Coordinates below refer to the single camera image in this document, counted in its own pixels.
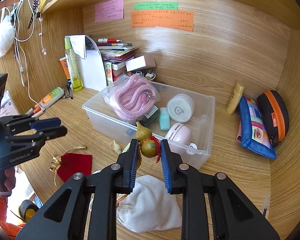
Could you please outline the left hand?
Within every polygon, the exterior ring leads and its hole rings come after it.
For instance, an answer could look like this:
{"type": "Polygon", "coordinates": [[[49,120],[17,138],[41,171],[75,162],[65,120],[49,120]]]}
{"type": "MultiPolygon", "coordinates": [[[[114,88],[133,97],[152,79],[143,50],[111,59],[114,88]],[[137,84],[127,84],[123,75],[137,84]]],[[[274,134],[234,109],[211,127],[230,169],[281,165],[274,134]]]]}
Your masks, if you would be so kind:
{"type": "Polygon", "coordinates": [[[10,167],[5,171],[0,170],[0,197],[7,198],[15,188],[15,168],[10,167]]]}

